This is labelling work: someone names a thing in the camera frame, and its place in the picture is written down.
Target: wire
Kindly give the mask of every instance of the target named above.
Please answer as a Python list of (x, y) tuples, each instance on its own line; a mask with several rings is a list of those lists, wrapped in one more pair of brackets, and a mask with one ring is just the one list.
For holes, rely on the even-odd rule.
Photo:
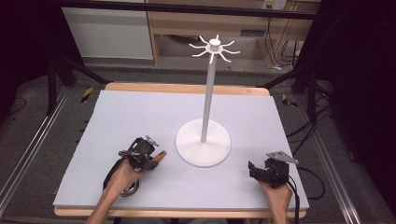
[(319, 196), (317, 196), (317, 197), (311, 197), (310, 196), (310, 197), (308, 197), (308, 199), (310, 199), (310, 200), (319, 200), (319, 199), (323, 198), (324, 194), (326, 193), (326, 188), (325, 188), (323, 180), (317, 174), (315, 174), (313, 171), (308, 170), (308, 169), (306, 169), (304, 167), (297, 167), (297, 170), (306, 171), (309, 174), (313, 175), (314, 177), (316, 177), (318, 179), (318, 181), (320, 182), (320, 185), (322, 186), (322, 192), (319, 194)]
[(23, 98), (21, 98), (21, 97), (17, 97), (16, 99), (17, 99), (17, 100), (22, 100), (22, 101), (23, 101), (23, 105), (21, 106), (21, 108), (18, 108), (18, 109), (16, 109), (15, 111), (9, 112), (9, 113), (8, 113), (9, 115), (15, 114), (15, 113), (17, 113), (17, 112), (20, 112), (22, 109), (25, 108), (25, 106), (26, 106), (26, 104), (27, 104), (26, 100), (23, 99)]
[[(276, 54), (275, 54), (275, 52), (274, 52), (274, 45), (273, 45), (272, 38), (271, 38), (271, 33), (270, 33), (270, 26), (271, 26), (271, 18), (268, 18), (268, 22), (267, 22), (267, 33), (265, 34), (265, 38), (264, 38), (264, 46), (265, 46), (265, 49), (267, 50), (268, 56), (270, 56), (270, 59), (271, 59), (271, 63), (272, 63), (274, 66), (287, 66), (287, 65), (289, 65), (288, 63), (287, 63), (287, 64), (283, 64), (283, 63), (279, 63), (279, 62), (276, 60)], [(273, 56), (271, 56), (271, 53), (270, 53), (270, 51), (268, 50), (268, 47), (267, 47), (267, 36), (269, 36), (269, 38), (270, 38), (270, 43), (271, 43), (271, 46), (272, 46), (272, 52), (274, 53)]]
[(297, 193), (297, 186), (295, 185), (294, 182), (294, 186), (290, 183), (290, 181), (288, 180), (288, 185), (291, 188), (291, 190), (293, 190), (294, 192), (294, 199), (295, 199), (295, 215), (294, 215), (294, 223), (298, 224), (299, 223), (299, 211), (300, 211), (300, 197), (298, 196)]

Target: white stand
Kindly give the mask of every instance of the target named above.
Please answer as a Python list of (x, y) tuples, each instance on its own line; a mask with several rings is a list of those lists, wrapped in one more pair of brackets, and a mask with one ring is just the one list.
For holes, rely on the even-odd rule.
[(209, 120), (210, 106), (212, 102), (213, 85), (215, 82), (217, 55), (219, 54), (224, 61), (230, 63), (221, 53), (223, 51), (231, 54), (239, 53), (231, 52), (223, 47), (230, 46), (221, 45), (219, 36), (211, 39), (206, 46), (195, 47), (196, 49), (205, 49), (205, 51), (193, 57), (200, 57), (205, 53), (211, 53), (209, 66), (207, 69), (206, 94), (204, 118), (192, 120), (183, 125), (177, 133), (176, 147), (180, 156), (187, 162), (198, 167), (211, 167), (223, 161), (231, 149), (231, 138), (227, 130), (219, 123)]

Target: black cable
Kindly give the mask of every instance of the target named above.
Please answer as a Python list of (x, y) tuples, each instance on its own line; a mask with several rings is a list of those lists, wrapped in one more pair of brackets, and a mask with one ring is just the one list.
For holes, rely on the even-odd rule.
[[(288, 64), (279, 63), (279, 62), (276, 60), (276, 56), (275, 56), (275, 52), (274, 52), (274, 45), (273, 45), (273, 43), (272, 43), (272, 39), (271, 39), (271, 35), (270, 35), (270, 26), (271, 26), (271, 18), (268, 18), (268, 22), (267, 22), (267, 32), (266, 32), (265, 38), (264, 38), (264, 46), (265, 46), (265, 49), (267, 50), (268, 56), (270, 57), (270, 60), (271, 60), (271, 63), (272, 63), (274, 66), (287, 66)], [(278, 63), (278, 64), (275, 64), (275, 63), (274, 63), (273, 57), (271, 56), (271, 53), (270, 53), (270, 51), (269, 51), (269, 49), (268, 49), (268, 47), (267, 47), (267, 36), (270, 37), (270, 43), (271, 43), (271, 46), (272, 46), (272, 51), (273, 51), (273, 53), (274, 53), (274, 60), (275, 60), (275, 62)]]
[(299, 216), (300, 216), (300, 214), (299, 214), (299, 212), (300, 212), (300, 197), (298, 196), (298, 193), (297, 193), (297, 186), (293, 186), (291, 183), (290, 183), (290, 181), (288, 180), (288, 185), (289, 185), (289, 187), (291, 188), (291, 190), (293, 190), (293, 192), (294, 192), (294, 199), (295, 199), (295, 216), (294, 216), (294, 223), (295, 224), (298, 224), (299, 223)]
[(323, 180), (317, 174), (315, 174), (313, 171), (308, 170), (308, 169), (306, 169), (304, 167), (297, 167), (297, 170), (306, 171), (309, 174), (313, 175), (314, 177), (316, 177), (318, 179), (318, 181), (320, 182), (320, 185), (322, 186), (322, 192), (319, 194), (319, 196), (317, 196), (317, 197), (311, 197), (310, 196), (310, 197), (308, 197), (308, 199), (310, 199), (310, 200), (319, 200), (319, 199), (323, 198), (324, 194), (326, 193), (326, 188), (325, 188)]
[(271, 18), (268, 18), (268, 23), (267, 23), (267, 34), (270, 37), (270, 43), (271, 43), (271, 48), (272, 48), (272, 52), (274, 54), (274, 60), (279, 64), (279, 65), (288, 65), (288, 64), (282, 64), (280, 62), (277, 61), (276, 59), (276, 54), (274, 52), (274, 44), (272, 42), (272, 37), (271, 37), (271, 32), (270, 32), (270, 26), (271, 26)]
[(311, 126), (311, 129), (309, 130), (309, 132), (306, 134), (305, 138), (303, 139), (303, 141), (301, 141), (301, 143), (297, 146), (297, 148), (293, 151), (292, 155), (295, 156), (295, 154), (297, 154), (297, 152), (300, 150), (301, 146), (303, 145), (303, 143), (308, 139), (308, 136), (312, 135), (312, 133), (315, 131), (314, 129), (316, 129), (317, 124), (313, 124)]
[(21, 98), (21, 97), (17, 97), (16, 99), (17, 99), (17, 100), (23, 100), (23, 105), (21, 106), (21, 108), (18, 108), (18, 109), (17, 109), (17, 110), (15, 110), (15, 111), (11, 111), (11, 112), (9, 112), (9, 113), (8, 113), (9, 115), (11, 115), (11, 114), (15, 114), (15, 113), (17, 113), (17, 112), (21, 111), (22, 109), (24, 109), (24, 108), (25, 108), (25, 106), (26, 106), (26, 104), (27, 104), (26, 100), (25, 100), (25, 99), (23, 99), (23, 98)]

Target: floor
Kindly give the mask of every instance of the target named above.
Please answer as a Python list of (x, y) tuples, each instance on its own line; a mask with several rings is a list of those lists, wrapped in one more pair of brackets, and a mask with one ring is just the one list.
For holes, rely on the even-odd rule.
[[(224, 39), (224, 43), (231, 41), (231, 39)], [(86, 64), (98, 75), (113, 80), (168, 83), (183, 83), (187, 80), (191, 83), (205, 84), (207, 55), (202, 58), (192, 58), (192, 54), (198, 54), (201, 51), (189, 47), (189, 43), (196, 46), (202, 44), (197, 41), (196, 37), (166, 36), (157, 65), (93, 59), (86, 59)], [(235, 55), (225, 54), (227, 59), (232, 61), (231, 63), (219, 60), (217, 83), (221, 85), (261, 85), (291, 69), (288, 63), (285, 63), (286, 65), (282, 66), (280, 71), (266, 68), (254, 39), (237, 39), (229, 50), (242, 52)], [(291, 50), (292, 47), (288, 46), (285, 55), (291, 55)], [(59, 85), (58, 95), (62, 96), (64, 92), (67, 92), (67, 99), (64, 99), (62, 110), (59, 111), (55, 122), (47, 121), (51, 125), (50, 130), (42, 133), (37, 133), (37, 130), (41, 122), (46, 119), (47, 99), (45, 97), (37, 99), (37, 96), (46, 96), (46, 80), (42, 77), (20, 86), (19, 98), (11, 108), (14, 113), (10, 114), (0, 126), (0, 147), (2, 155), (5, 155), (0, 164), (1, 188), (10, 185), (9, 180), (8, 182), (6, 180), (13, 175), (14, 168), (21, 164), (23, 161), (21, 158), (26, 158), (26, 148), (33, 144), (37, 150), (30, 151), (27, 157), (31, 159), (26, 159), (25, 161), (28, 162), (22, 167), (24, 172), (19, 178), (13, 179), (15, 189), (5, 194), (3, 188), (1, 195), (7, 195), (7, 199), (0, 203), (0, 217), (2, 218), (0, 221), (83, 222), (78, 217), (61, 219), (56, 217), (53, 215), (51, 205), (56, 194), (57, 183), (62, 180), (62, 171), (72, 158), (73, 148), (83, 135), (99, 90), (104, 87), (79, 73), (76, 73), (76, 76), (78, 84), (75, 87), (62, 88)], [(271, 95), (275, 97), (286, 133), (295, 131), (307, 121), (304, 110), (306, 94), (293, 94), (290, 90), (291, 84), (292, 80), (288, 80), (270, 90)], [(81, 95), (90, 86), (95, 89), (90, 100), (87, 104), (80, 103)], [(296, 103), (298, 106), (284, 104), (283, 94), (287, 94), (290, 103)], [(319, 95), (317, 104), (320, 110), (325, 108), (328, 102)], [(316, 131), (296, 154), (296, 159), (303, 161), (306, 164), (305, 168), (314, 170), (323, 179), (326, 194), (322, 199), (310, 201), (311, 208), (302, 222), (396, 223), (395, 217), (376, 191), (364, 167), (349, 160), (347, 146), (344, 144), (336, 122), (331, 118), (331, 112), (323, 114), (320, 118)], [(306, 135), (306, 132), (307, 130), (290, 139), (290, 148), (297, 148), (299, 140)], [(43, 134), (46, 140), (31, 142), (35, 134)], [(12, 148), (12, 153), (6, 151), (7, 148)], [(319, 196), (320, 182), (309, 173), (301, 172), (300, 175), (302, 179), (305, 179), (304, 187), (307, 195), (311, 198)]]

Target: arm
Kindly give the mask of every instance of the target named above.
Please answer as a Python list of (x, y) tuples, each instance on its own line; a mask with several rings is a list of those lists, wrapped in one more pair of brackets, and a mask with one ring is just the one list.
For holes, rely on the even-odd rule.
[(128, 188), (137, 178), (142, 177), (147, 171), (136, 172), (129, 164), (128, 160), (123, 161), (120, 167), (111, 176), (107, 187), (103, 190), (102, 196), (95, 209), (88, 217), (86, 223), (105, 223), (111, 205), (120, 196), (120, 193)]
[(273, 189), (264, 182), (259, 181), (259, 184), (267, 196), (268, 205), (274, 216), (274, 222), (276, 224), (289, 223), (286, 217), (292, 195), (289, 186), (282, 185), (276, 189)]

